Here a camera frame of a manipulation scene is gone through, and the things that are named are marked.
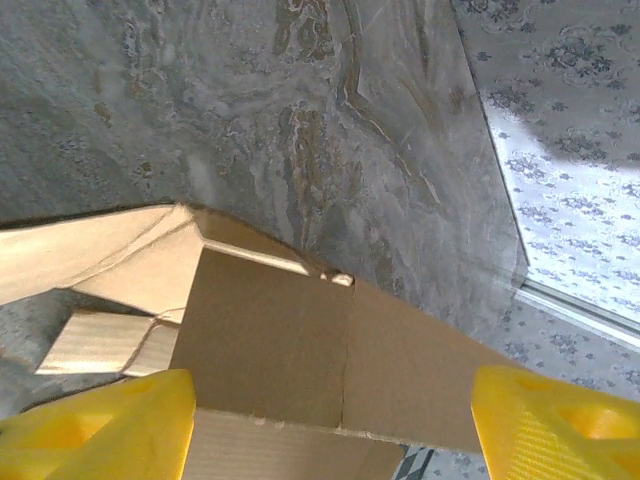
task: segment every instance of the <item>cardboard piece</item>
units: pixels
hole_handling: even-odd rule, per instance
[[[365,450],[397,451],[373,439],[479,452],[475,371],[516,366],[365,280],[206,209],[149,207],[0,231],[0,302],[65,286],[150,316],[77,313],[41,372],[143,375],[171,358],[193,375],[199,417],[215,417],[215,427],[196,424],[205,443],[247,429],[244,444],[262,445],[269,458],[306,458],[301,465],[335,466],[294,448],[296,435],[308,445],[344,444],[336,458],[354,448],[367,464],[356,462],[361,471],[395,455]],[[286,435],[275,433],[279,425]],[[286,476],[278,469],[295,462],[273,461],[273,475],[260,478],[316,478],[293,466],[296,475]],[[337,463],[355,478],[355,464]]]

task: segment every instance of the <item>yellow plastic object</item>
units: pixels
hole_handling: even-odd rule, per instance
[[[98,388],[0,422],[0,480],[173,480],[193,431],[186,370]]]
[[[483,367],[472,410],[492,480],[640,479],[639,403]]]

